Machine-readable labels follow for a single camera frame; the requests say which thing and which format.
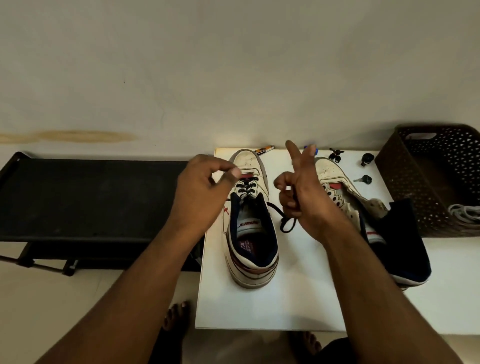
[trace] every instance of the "foot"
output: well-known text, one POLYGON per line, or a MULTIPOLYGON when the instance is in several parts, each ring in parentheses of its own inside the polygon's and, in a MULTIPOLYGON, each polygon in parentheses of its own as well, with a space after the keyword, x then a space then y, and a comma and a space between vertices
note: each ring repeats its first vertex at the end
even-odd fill
POLYGON ((297 363, 312 363, 313 357, 322 349, 317 337, 309 331, 290 331, 288 341, 297 363))
POLYGON ((181 347, 189 323, 190 303, 188 301, 171 306, 163 320, 148 363, 181 363, 181 347))

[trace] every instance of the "gray cable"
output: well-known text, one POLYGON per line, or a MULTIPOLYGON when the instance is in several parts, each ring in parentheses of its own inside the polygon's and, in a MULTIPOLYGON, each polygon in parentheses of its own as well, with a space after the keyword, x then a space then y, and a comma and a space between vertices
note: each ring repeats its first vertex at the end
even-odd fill
POLYGON ((467 224, 480 224, 480 206, 450 205, 448 212, 467 224))

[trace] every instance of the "floor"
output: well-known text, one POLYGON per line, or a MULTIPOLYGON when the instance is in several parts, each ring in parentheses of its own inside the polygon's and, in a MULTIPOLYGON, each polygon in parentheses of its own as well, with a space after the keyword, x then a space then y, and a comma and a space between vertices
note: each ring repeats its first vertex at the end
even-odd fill
MULTIPOLYGON (((0 243, 18 256, 21 243, 0 243)), ((63 262, 50 265, 62 267, 63 262)), ((72 277, 0 262, 0 363, 30 364, 65 334, 119 277, 117 270, 79 270, 72 277)), ((200 274, 182 272, 174 302, 196 303, 200 274)), ((316 333, 323 345, 344 333, 316 333)), ((445 336, 465 363, 480 363, 479 336, 445 336)), ((184 363, 294 363, 285 333, 199 330, 184 342, 184 363)))

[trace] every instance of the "perforated basket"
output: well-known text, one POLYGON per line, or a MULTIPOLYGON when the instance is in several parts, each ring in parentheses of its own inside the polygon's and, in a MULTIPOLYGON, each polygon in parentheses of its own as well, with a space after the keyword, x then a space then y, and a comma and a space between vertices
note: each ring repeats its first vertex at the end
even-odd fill
POLYGON ((375 159, 397 201, 411 198, 422 237, 480 236, 448 212, 480 206, 480 133, 468 125, 399 125, 375 159))

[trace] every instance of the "red logo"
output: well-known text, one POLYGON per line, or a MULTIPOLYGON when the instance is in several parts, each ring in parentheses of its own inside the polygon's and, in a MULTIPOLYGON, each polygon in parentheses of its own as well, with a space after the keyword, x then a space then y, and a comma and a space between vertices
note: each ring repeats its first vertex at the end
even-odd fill
POLYGON ((257 221, 247 221, 247 222, 241 223, 240 226, 252 225, 252 224, 258 224, 258 222, 257 221))

